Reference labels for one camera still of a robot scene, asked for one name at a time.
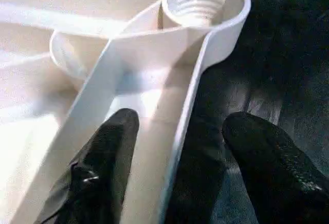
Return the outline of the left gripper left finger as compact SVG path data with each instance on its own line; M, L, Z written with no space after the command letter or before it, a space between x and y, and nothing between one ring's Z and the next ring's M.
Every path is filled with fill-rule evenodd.
M138 130L130 108L103 122L55 182L35 223L119 223Z

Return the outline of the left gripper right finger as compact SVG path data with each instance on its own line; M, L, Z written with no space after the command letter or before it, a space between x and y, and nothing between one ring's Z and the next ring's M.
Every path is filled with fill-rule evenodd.
M328 223L328 178L284 130L240 111L224 120L222 135L259 223Z

